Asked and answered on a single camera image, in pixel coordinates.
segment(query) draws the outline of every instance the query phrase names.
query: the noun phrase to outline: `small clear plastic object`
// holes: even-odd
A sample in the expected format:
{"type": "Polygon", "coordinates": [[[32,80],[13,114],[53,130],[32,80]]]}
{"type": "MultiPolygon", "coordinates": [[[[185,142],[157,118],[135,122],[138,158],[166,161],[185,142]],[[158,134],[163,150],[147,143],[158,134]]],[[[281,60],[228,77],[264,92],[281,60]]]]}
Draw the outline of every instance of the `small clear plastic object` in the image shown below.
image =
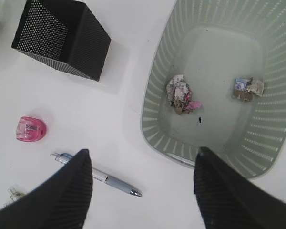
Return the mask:
{"type": "Polygon", "coordinates": [[[55,157],[55,161],[58,161],[62,164],[67,164],[73,157],[73,155],[68,153],[63,153],[63,154],[51,153],[51,155],[55,157]]]}
{"type": "Polygon", "coordinates": [[[47,131],[45,123],[37,118],[22,117],[17,126],[16,138],[23,142],[41,140],[47,131]]]}

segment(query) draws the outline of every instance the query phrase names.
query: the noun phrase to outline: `white surface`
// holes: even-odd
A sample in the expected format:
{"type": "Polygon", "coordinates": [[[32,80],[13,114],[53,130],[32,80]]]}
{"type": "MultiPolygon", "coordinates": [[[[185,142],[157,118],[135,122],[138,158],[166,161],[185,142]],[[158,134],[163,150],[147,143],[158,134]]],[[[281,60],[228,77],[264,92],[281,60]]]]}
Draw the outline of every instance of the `white surface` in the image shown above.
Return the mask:
{"type": "MultiPolygon", "coordinates": [[[[0,29],[0,208],[13,184],[31,191],[61,168],[51,152],[88,148],[93,166],[138,187],[143,197],[95,182],[86,229],[204,228],[193,171],[154,152],[140,131],[146,81],[174,0],[85,1],[113,39],[98,83],[12,50],[24,0],[7,2],[0,29]],[[24,115],[45,121],[43,140],[16,140],[24,115]]],[[[254,183],[286,201],[286,145],[254,183]]]]}
{"type": "Polygon", "coordinates": [[[229,142],[243,136],[244,125],[256,103],[256,99],[250,103],[232,99],[235,77],[261,76],[262,46],[246,33],[200,26],[187,31],[176,55],[169,78],[183,73],[193,91],[193,100],[200,101],[203,107],[190,114],[177,115],[169,106],[164,90],[161,129],[190,146],[229,152],[226,146],[233,147],[228,146],[229,142]]]}

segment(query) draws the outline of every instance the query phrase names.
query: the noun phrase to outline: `pink pencil sharpener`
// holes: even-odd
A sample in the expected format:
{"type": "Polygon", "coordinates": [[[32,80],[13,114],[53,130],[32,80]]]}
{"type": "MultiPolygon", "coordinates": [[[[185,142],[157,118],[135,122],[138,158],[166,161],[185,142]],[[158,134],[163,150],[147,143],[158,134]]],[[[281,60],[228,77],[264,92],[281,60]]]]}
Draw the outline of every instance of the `pink pencil sharpener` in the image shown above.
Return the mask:
{"type": "Polygon", "coordinates": [[[17,126],[16,138],[23,142],[36,142],[47,131],[45,123],[37,118],[22,117],[17,126]]]}

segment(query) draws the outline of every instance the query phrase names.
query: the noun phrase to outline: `black mesh pencil holder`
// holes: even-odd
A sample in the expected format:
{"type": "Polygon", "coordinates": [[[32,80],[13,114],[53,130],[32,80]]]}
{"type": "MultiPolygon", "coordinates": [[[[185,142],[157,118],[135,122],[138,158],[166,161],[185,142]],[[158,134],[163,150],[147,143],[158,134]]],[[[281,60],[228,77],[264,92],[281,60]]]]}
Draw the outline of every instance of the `black mesh pencil holder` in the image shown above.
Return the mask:
{"type": "Polygon", "coordinates": [[[110,41],[85,3],[27,0],[12,48],[59,71],[99,81],[110,41]]]}

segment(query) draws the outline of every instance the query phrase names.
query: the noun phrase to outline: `black mesh container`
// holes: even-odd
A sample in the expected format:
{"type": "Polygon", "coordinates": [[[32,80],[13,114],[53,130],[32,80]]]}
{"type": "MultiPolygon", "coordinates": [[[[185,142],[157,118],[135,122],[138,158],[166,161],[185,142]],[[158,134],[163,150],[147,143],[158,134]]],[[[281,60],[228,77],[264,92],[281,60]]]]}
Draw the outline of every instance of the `black mesh container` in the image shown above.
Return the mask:
{"type": "Polygon", "coordinates": [[[83,149],[49,180],[0,211],[0,229],[81,229],[92,196],[92,165],[83,149]]]}
{"type": "Polygon", "coordinates": [[[12,48],[59,71],[99,81],[110,42],[85,3],[27,0],[12,48]]]}

